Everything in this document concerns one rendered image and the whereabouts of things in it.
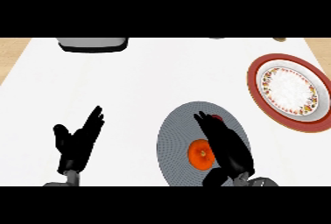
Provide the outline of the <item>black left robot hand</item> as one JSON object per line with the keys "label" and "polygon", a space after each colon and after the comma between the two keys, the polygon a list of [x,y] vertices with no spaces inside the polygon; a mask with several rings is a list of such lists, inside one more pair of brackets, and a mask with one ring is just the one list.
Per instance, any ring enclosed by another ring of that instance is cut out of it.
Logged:
{"label": "black left robot hand", "polygon": [[85,169],[103,124],[101,107],[96,106],[82,127],[73,134],[67,132],[67,128],[62,124],[57,124],[53,127],[56,149],[60,153],[59,166],[56,170],[59,174],[64,174],[67,171],[81,173]]}

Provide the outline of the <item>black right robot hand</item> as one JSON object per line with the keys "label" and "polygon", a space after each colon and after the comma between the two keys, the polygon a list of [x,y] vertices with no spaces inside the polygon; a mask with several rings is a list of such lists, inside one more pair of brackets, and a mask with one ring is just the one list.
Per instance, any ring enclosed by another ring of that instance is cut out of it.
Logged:
{"label": "black right robot hand", "polygon": [[217,117],[199,112],[193,118],[206,136],[218,164],[208,172],[202,185],[218,187],[231,179],[234,186],[246,186],[246,179],[254,175],[254,159],[243,140]]}

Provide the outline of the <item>orange squash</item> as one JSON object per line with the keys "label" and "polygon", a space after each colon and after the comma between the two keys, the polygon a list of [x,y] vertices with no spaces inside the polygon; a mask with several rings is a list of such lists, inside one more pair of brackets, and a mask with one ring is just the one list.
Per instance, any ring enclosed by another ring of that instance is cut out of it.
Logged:
{"label": "orange squash", "polygon": [[206,171],[211,169],[215,158],[209,143],[205,139],[196,139],[190,142],[187,159],[196,170]]}

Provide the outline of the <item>round grey placemat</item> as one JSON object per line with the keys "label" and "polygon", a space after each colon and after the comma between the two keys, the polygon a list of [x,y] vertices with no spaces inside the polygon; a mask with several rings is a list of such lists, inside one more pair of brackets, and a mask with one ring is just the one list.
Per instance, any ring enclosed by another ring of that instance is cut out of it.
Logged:
{"label": "round grey placemat", "polygon": [[234,131],[246,148],[251,148],[243,127],[228,111],[206,101],[181,104],[168,114],[159,126],[156,155],[162,177],[169,186],[200,186],[209,172],[197,170],[187,158],[187,149],[193,140],[205,139],[193,115],[202,111],[217,115],[226,127]]}

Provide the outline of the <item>red-rimmed white plate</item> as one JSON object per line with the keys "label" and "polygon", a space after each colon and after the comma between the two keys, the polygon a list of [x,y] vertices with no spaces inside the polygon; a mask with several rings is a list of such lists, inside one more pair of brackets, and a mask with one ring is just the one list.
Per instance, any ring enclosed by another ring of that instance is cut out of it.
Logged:
{"label": "red-rimmed white plate", "polygon": [[331,129],[331,80],[307,61],[282,53],[258,57],[246,86],[258,108],[286,128],[308,133]]}

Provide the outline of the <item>grey and black appliance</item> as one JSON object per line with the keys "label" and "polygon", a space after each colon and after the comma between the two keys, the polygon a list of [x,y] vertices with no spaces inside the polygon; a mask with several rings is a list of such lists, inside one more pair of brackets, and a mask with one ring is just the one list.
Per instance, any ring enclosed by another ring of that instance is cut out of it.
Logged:
{"label": "grey and black appliance", "polygon": [[127,48],[127,38],[57,38],[59,47],[70,53],[113,53]]}

